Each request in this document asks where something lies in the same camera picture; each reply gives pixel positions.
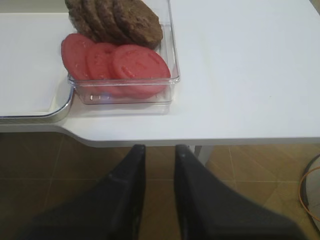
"floor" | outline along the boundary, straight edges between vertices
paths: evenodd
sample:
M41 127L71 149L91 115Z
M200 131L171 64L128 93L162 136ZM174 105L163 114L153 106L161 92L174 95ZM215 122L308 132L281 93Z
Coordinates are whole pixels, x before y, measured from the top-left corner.
M58 133L0 135L0 239L10 240L34 215L97 183L129 148L91 148ZM298 202L298 182L320 144L216 146L207 168L253 201L296 221L320 240ZM140 240L179 240L173 190L174 148L147 148Z

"cable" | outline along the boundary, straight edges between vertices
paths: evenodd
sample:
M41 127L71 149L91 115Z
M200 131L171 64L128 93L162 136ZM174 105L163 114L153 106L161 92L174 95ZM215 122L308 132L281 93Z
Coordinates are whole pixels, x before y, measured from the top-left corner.
M301 187L302 187L302 183L304 182L304 180L306 179L306 177L314 172L315 170L319 170L320 169L320 166L316 167L316 168L313 168L312 170L309 170L307 171L303 177L301 178L300 180L300 184L299 184L299 189L298 189L298 195L299 195L299 200L300 200L300 203L302 205L302 207L304 208L304 210L311 216L313 217L315 220L317 220L318 222L320 222L320 218L315 216L312 212L309 211L309 209L307 208L307 206L304 204L304 201L302 200L302 197L301 197Z

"red tomato slice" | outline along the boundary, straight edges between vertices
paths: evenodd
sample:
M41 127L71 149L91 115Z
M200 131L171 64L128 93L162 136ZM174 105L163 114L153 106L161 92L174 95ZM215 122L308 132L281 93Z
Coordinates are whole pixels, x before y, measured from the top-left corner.
M122 45L112 53L110 68L118 79L170 78L166 62L156 52L138 45ZM132 85L123 88L130 97L148 99L166 88L166 85Z
M110 79L109 73L110 54L117 48L117 46L100 42L93 45L87 52L86 62L89 68L89 73L92 79Z
M89 38L72 33L61 44L62 61L75 80L89 80L89 70L86 64L86 54L95 43Z
M86 63L89 74L93 80L112 79L109 71L111 53L117 48L116 45L101 42L93 45L87 52ZM99 94L110 93L113 97L124 97L125 94L117 86L97 86Z

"white desk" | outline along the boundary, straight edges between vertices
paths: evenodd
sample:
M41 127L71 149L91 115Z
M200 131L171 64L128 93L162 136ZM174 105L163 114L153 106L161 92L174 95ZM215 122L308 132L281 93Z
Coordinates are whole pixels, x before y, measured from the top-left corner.
M33 1L39 9L48 2ZM58 123L0 132L56 131L94 147L320 142L320 16L308 0L171 0L171 7L181 82L168 114L110 115L114 106L76 97Z

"plastic container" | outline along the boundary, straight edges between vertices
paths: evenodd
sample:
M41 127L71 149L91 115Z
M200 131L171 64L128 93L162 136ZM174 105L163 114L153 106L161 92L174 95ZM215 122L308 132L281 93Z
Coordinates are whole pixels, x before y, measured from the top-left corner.
M157 14L163 31L163 39L155 51L163 58L170 69L171 78L161 79L97 79L74 80L68 76L68 82L74 87L80 100L84 104L130 104L130 103L170 103L174 98L175 84L180 81L179 64L174 38L174 26L170 0L144 0L144 2ZM135 99L129 97L113 97L108 92L96 91L101 86L145 86L165 85L165 89L148 99Z

